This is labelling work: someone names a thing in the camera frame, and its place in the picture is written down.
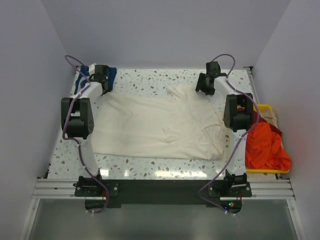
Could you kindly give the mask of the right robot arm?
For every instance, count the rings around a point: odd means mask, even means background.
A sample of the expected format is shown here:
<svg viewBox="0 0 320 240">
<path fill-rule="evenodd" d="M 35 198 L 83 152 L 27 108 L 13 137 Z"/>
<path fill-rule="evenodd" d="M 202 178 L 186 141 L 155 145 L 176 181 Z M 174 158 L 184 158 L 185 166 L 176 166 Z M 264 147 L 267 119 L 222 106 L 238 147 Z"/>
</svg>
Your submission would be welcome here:
<svg viewBox="0 0 320 240">
<path fill-rule="evenodd" d="M 222 169 L 223 179 L 211 181 L 208 188 L 233 197 L 247 185 L 245 155 L 247 134 L 254 123 L 253 95 L 233 87 L 217 61 L 206 63 L 206 73 L 199 74 L 195 91 L 206 95 L 220 93 L 225 97 L 223 123 L 228 130 L 232 151 Z"/>
</svg>

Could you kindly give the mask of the cream white t shirt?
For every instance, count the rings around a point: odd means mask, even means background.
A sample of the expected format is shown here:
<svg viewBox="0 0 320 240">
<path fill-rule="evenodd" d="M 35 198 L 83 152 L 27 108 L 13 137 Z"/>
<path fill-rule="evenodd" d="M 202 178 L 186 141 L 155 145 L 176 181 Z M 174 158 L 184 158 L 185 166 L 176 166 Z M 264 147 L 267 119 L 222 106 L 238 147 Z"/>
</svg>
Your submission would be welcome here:
<svg viewBox="0 0 320 240">
<path fill-rule="evenodd" d="M 100 155 L 220 160 L 222 123 L 207 95 L 190 85 L 167 89 L 169 98 L 107 93 L 91 137 Z"/>
</svg>

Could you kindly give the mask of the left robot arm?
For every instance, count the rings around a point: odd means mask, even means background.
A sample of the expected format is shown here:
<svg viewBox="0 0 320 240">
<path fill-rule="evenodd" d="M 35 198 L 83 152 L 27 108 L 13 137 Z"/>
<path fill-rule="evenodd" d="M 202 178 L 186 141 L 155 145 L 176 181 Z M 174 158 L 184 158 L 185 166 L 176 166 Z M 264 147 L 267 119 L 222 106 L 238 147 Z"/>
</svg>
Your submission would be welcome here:
<svg viewBox="0 0 320 240">
<path fill-rule="evenodd" d="M 77 66 L 75 71 L 73 94 L 62 98 L 60 105 L 62 138 L 72 141 L 75 147 L 80 176 L 98 178 L 100 170 L 91 143 L 95 127 L 94 102 L 113 90 L 117 69 L 92 64 Z"/>
</svg>

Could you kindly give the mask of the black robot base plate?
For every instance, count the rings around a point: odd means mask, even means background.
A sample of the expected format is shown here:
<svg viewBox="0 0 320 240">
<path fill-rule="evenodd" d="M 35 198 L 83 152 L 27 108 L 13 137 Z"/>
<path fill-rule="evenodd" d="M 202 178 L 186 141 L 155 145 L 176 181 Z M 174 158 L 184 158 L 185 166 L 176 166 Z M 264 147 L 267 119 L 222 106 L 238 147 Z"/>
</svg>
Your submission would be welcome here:
<svg viewBox="0 0 320 240">
<path fill-rule="evenodd" d="M 249 183 L 228 186 L 224 180 L 111 180 L 97 183 L 80 177 L 73 184 L 76 197 L 84 197 L 86 210 L 123 205 L 206 205 L 238 213 L 242 200 L 252 197 Z"/>
</svg>

